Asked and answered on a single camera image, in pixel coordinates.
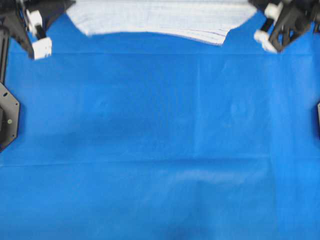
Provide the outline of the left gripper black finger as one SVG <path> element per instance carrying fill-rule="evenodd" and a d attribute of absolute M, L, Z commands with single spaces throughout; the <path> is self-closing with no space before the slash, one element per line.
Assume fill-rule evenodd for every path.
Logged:
<path fill-rule="evenodd" d="M 37 9 L 42 17 L 42 28 L 47 31 L 75 3 L 75 0 L 40 0 Z"/>

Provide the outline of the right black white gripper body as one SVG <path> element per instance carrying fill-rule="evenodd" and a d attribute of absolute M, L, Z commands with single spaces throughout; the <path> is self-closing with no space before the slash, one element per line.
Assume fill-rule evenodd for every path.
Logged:
<path fill-rule="evenodd" d="M 281 11 L 261 12 L 266 17 L 254 39 L 271 53 L 281 53 L 288 45 L 307 33 L 314 25 L 318 32 L 318 3 L 316 1 L 283 1 Z"/>

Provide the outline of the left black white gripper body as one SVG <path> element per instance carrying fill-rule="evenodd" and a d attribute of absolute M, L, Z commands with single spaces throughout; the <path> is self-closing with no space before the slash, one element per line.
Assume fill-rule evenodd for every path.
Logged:
<path fill-rule="evenodd" d="M 0 2 L 0 58 L 8 53 L 13 38 L 28 54 L 39 60 L 52 55 L 52 40 L 43 29 L 37 9 L 40 0 L 2 0 Z"/>

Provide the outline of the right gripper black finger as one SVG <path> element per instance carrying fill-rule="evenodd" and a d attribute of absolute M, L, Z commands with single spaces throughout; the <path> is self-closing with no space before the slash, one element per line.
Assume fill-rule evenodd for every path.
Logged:
<path fill-rule="evenodd" d="M 282 0 L 248 0 L 248 2 L 263 13 L 281 11 L 284 7 Z"/>

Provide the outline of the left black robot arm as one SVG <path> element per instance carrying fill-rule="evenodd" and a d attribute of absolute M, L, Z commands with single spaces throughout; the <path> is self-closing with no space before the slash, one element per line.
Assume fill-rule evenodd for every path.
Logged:
<path fill-rule="evenodd" d="M 10 39 L 28 57 L 39 60 L 51 56 L 50 26 L 73 5 L 75 0 L 2 0 L 0 2 L 0 83 L 5 82 Z"/>

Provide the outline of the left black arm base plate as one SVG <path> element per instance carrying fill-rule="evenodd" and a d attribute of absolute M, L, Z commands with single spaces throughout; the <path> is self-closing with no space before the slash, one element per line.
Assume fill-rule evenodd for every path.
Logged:
<path fill-rule="evenodd" d="M 0 84 L 0 151 L 4 151 L 18 135 L 20 103 Z"/>

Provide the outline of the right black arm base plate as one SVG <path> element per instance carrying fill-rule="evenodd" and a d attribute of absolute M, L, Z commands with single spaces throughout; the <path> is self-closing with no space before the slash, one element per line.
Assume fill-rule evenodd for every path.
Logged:
<path fill-rule="evenodd" d="M 318 136 L 320 138 L 320 102 L 317 103 L 317 125 L 318 125 Z"/>

